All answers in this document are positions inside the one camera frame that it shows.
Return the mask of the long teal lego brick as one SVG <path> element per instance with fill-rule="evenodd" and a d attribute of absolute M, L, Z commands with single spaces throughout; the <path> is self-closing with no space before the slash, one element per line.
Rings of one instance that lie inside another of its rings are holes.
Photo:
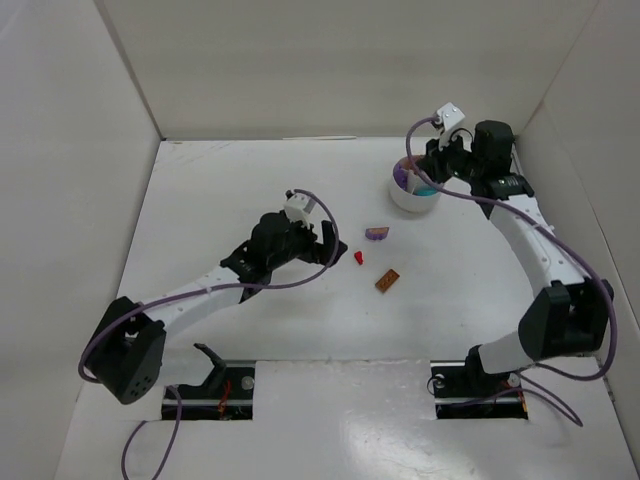
<path fill-rule="evenodd" d="M 437 195 L 438 193 L 439 191 L 433 188 L 421 188 L 413 192 L 415 196 L 419 196 L 419 197 L 429 197 L 429 196 Z"/>

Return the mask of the lavender lego brick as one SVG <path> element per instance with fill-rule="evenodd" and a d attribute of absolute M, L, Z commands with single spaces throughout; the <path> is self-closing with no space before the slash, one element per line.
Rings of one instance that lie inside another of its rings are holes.
<path fill-rule="evenodd" d="M 393 179 L 398 187 L 405 191 L 408 185 L 408 170 L 402 162 L 397 162 L 393 168 Z"/>

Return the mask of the brown lego brick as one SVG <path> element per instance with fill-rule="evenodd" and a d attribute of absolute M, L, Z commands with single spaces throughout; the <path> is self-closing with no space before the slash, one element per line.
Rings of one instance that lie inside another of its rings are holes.
<path fill-rule="evenodd" d="M 375 283 L 375 288 L 382 294 L 386 293 L 400 278 L 394 269 L 386 271 Z"/>

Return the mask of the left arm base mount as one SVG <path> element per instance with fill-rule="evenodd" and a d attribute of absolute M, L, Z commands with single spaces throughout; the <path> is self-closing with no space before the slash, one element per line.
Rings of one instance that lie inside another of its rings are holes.
<path fill-rule="evenodd" d="M 203 343 L 170 349 L 160 370 L 161 418 L 181 421 L 250 421 L 256 363 L 225 360 Z"/>

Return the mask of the purple curved printed lego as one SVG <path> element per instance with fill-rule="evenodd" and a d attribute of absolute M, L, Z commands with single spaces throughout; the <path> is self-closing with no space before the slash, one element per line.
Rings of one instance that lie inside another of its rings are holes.
<path fill-rule="evenodd" d="M 371 227 L 365 230 L 364 235 L 370 241 L 382 241 L 387 238 L 388 233 L 388 227 Z"/>

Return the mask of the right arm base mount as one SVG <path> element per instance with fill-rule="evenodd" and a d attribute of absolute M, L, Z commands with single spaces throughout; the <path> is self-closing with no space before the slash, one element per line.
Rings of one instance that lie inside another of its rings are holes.
<path fill-rule="evenodd" d="M 438 420 L 528 419 L 514 372 L 471 377 L 463 360 L 433 360 L 430 371 L 427 389 Z"/>

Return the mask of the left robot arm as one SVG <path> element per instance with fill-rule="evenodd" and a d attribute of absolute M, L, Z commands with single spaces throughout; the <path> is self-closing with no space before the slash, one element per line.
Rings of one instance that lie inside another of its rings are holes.
<path fill-rule="evenodd" d="M 347 246 L 333 216 L 321 227 L 316 234 L 313 226 L 283 211 L 267 213 L 250 239 L 201 279 L 156 300 L 115 299 L 81 355 L 80 376 L 104 386 L 123 405 L 140 400 L 167 378 L 165 347 L 174 336 L 219 310 L 277 289 L 274 271 L 293 260 L 331 268 Z"/>

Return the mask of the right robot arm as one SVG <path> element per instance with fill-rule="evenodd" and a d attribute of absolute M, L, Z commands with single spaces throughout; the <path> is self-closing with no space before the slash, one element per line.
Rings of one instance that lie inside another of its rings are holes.
<path fill-rule="evenodd" d="M 482 121 L 466 148 L 458 124 L 446 123 L 442 115 L 430 123 L 439 137 L 427 143 L 419 173 L 439 192 L 451 178 L 469 185 L 465 199 L 478 204 L 503 235 L 534 295 L 513 333 L 469 350 L 466 377 L 480 384 L 543 366 L 548 359 L 593 353 L 605 339 L 614 341 L 613 290 L 555 236 L 528 180 L 512 172 L 511 127 Z"/>

